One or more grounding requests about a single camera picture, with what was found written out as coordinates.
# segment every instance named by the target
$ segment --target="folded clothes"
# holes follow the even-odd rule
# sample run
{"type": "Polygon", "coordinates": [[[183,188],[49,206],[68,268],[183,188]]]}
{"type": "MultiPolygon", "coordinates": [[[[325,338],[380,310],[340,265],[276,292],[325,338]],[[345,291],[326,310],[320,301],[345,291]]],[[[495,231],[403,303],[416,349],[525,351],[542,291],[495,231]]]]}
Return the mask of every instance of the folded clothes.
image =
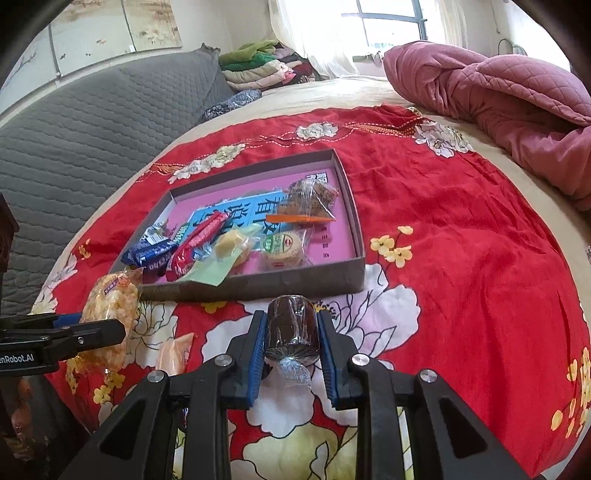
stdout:
{"type": "Polygon", "coordinates": [[[294,53],[292,55],[288,55],[287,57],[283,57],[281,59],[281,61],[283,63],[289,63],[291,61],[297,61],[297,60],[299,60],[299,61],[308,61],[307,59],[305,59],[303,57],[300,57],[297,53],[294,53]]]}
{"type": "Polygon", "coordinates": [[[288,77],[283,82],[276,83],[275,85],[269,87],[269,90],[273,88],[279,87],[287,87],[290,85],[297,85],[298,83],[308,83],[310,79],[303,75],[299,75],[298,73],[294,72],[293,75],[288,74],[288,77]]]}
{"type": "Polygon", "coordinates": [[[229,63],[222,66],[222,70],[229,70],[230,72],[243,72],[244,70],[252,70],[263,66],[265,63],[276,60],[275,57],[267,55],[266,53],[255,53],[251,61],[238,61],[236,63],[229,63]]]}
{"type": "Polygon", "coordinates": [[[256,82],[257,80],[261,80],[269,75],[272,75],[275,72],[279,72],[281,70],[282,62],[279,60],[272,60],[268,63],[265,63],[261,67],[257,67],[251,70],[244,70],[243,72],[231,72],[230,70],[222,70],[224,77],[226,80],[233,83],[248,83],[248,82],[256,82]]]}
{"type": "Polygon", "coordinates": [[[286,65],[292,69],[293,67],[297,67],[298,65],[301,65],[302,63],[303,62],[301,60],[296,60],[296,61],[291,61],[289,63],[286,63],[286,65]]]}
{"type": "Polygon", "coordinates": [[[219,56],[220,65],[228,65],[237,61],[251,61],[256,53],[271,55],[275,51],[277,40],[263,40],[256,43],[244,44],[236,51],[225,53],[219,56]]]}
{"type": "Polygon", "coordinates": [[[298,65],[296,67],[293,67],[294,72],[299,73],[300,75],[303,75],[305,77],[309,77],[314,73],[314,69],[312,68],[312,65],[310,64],[309,61],[305,61],[302,63],[302,65],[298,65]]]}
{"type": "Polygon", "coordinates": [[[245,106],[255,100],[261,98],[262,93],[260,90],[244,90],[238,92],[236,95],[231,96],[228,100],[225,100],[211,108],[205,110],[203,114],[203,120],[205,122],[216,118],[217,116],[223,115],[224,113],[231,112],[242,106],[245,106]]]}
{"type": "Polygon", "coordinates": [[[281,83],[285,80],[285,76],[292,70],[284,63],[281,64],[281,69],[278,72],[269,75],[263,79],[257,80],[256,82],[248,83],[234,83],[228,82],[228,85],[234,90],[266,90],[276,83],[281,83]]]}
{"type": "Polygon", "coordinates": [[[277,60],[281,60],[282,58],[288,57],[289,55],[293,55],[295,52],[291,48],[276,48],[275,53],[273,56],[277,60]]]}

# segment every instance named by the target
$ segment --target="red candy wrapper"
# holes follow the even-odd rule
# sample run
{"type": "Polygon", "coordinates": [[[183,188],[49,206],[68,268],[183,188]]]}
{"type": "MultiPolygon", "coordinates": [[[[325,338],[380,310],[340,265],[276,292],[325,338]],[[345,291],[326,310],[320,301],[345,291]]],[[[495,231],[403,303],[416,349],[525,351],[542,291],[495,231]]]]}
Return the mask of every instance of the red candy wrapper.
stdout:
{"type": "Polygon", "coordinates": [[[166,280],[175,281],[186,275],[195,263],[193,250],[201,248],[215,238],[226,223],[229,215],[215,211],[212,215],[197,225],[178,250],[173,254],[166,267],[166,280]]]}

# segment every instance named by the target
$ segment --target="pink comforter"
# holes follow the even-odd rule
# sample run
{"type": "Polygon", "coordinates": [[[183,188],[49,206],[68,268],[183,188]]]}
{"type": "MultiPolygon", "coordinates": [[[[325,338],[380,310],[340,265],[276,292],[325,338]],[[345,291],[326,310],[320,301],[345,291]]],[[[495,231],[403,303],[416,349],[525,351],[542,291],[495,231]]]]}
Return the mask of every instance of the pink comforter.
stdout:
{"type": "Polygon", "coordinates": [[[423,41],[386,52],[384,64],[407,100],[478,124],[522,168],[591,209],[591,98],[570,72],[423,41]]]}

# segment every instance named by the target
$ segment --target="metal screw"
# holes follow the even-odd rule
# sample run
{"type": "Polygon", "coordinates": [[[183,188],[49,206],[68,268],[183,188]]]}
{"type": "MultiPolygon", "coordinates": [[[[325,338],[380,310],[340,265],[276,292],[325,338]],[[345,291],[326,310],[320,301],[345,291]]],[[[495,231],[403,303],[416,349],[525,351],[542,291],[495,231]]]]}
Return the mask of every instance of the metal screw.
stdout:
{"type": "Polygon", "coordinates": [[[435,382],[435,380],[437,380],[437,374],[433,370],[431,370],[430,368],[427,368],[426,370],[422,370],[420,377],[421,377],[421,380],[423,380],[426,383],[433,383],[433,382],[435,382]]]}
{"type": "Polygon", "coordinates": [[[351,361],[360,367],[364,367],[369,363],[369,357],[364,355],[363,353],[357,353],[356,355],[351,357],[351,361]]]}
{"type": "Polygon", "coordinates": [[[164,372],[162,370],[152,370],[148,374],[148,382],[158,383],[164,378],[164,372]]]}
{"type": "Polygon", "coordinates": [[[219,367],[227,367],[233,361],[234,361],[234,359],[230,355],[227,355],[225,353],[222,355],[218,355],[216,357],[216,359],[214,360],[215,364],[219,367]]]}

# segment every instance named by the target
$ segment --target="wrapped chocolate roll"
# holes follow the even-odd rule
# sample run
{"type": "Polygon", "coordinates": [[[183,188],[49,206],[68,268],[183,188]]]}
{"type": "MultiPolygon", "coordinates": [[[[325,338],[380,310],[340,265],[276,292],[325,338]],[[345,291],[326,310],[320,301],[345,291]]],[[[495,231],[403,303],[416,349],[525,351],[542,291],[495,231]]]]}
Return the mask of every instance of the wrapped chocolate roll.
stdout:
{"type": "Polygon", "coordinates": [[[267,310],[265,356],[277,367],[289,384],[310,384],[306,367],[318,360],[320,341],[316,310],[304,297],[284,295],[269,304],[267,310]]]}

